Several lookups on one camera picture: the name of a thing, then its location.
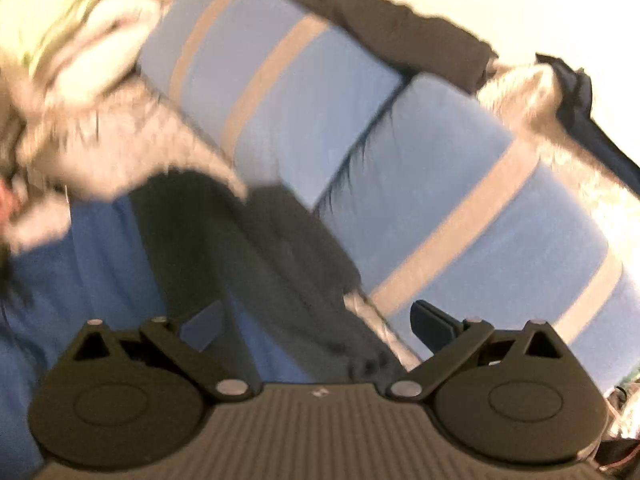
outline beige stripe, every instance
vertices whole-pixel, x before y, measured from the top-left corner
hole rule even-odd
[[[535,170],[538,157],[514,140],[489,173],[396,270],[371,299],[388,316],[440,274],[473,243]]]
[[[582,294],[554,323],[554,329],[565,343],[573,342],[596,316],[616,288],[620,276],[622,276],[622,263],[609,248],[604,261],[591,277]]]
[[[174,102],[180,102],[182,83],[184,82],[184,77],[187,75],[187,69],[193,60],[193,56],[198,51],[202,40],[204,40],[207,31],[217,20],[218,16],[226,9],[226,6],[232,1],[233,0],[213,0],[193,26],[193,30],[187,38],[187,41],[184,42],[180,56],[178,56],[178,60],[175,62],[174,72],[171,74],[169,98]]]
[[[254,114],[256,108],[280,74],[296,56],[322,31],[327,24],[321,18],[308,14],[302,18],[289,33],[280,40],[267,58],[262,62],[254,77],[234,104],[226,118],[222,130],[220,147],[230,160],[234,160],[236,142],[246,122]]]

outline triangular cutout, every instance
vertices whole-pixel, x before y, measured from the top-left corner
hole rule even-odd
[[[92,333],[82,343],[74,361],[88,361],[109,356],[109,349],[99,333]]]
[[[532,357],[545,357],[548,359],[559,359],[560,354],[554,344],[549,340],[544,332],[536,332],[531,339],[527,355]]]

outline dark brown cloth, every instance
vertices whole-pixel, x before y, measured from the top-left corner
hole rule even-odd
[[[428,72],[468,94],[484,84],[491,46],[443,18],[388,0],[293,0],[350,33],[374,56],[411,77]]]

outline white surface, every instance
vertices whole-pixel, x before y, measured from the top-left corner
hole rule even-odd
[[[507,62],[536,52],[584,67],[593,118],[640,164],[640,0],[397,0],[488,41]]]

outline yellow-green fabric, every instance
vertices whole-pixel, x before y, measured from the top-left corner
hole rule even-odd
[[[99,0],[0,0],[3,60],[36,73],[67,40]]]

